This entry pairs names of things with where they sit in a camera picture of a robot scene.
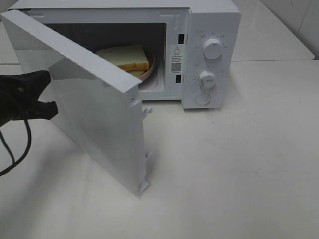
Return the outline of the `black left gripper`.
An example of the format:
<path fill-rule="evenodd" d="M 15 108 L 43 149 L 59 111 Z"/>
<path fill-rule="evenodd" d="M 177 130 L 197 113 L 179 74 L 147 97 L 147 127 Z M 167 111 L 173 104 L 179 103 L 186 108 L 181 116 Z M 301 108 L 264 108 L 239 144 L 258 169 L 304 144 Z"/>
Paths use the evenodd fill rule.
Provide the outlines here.
<path fill-rule="evenodd" d="M 55 101 L 40 102 L 39 97 L 51 83 L 48 71 L 0 77 L 0 124 L 11 120 L 51 120 L 58 114 Z"/>

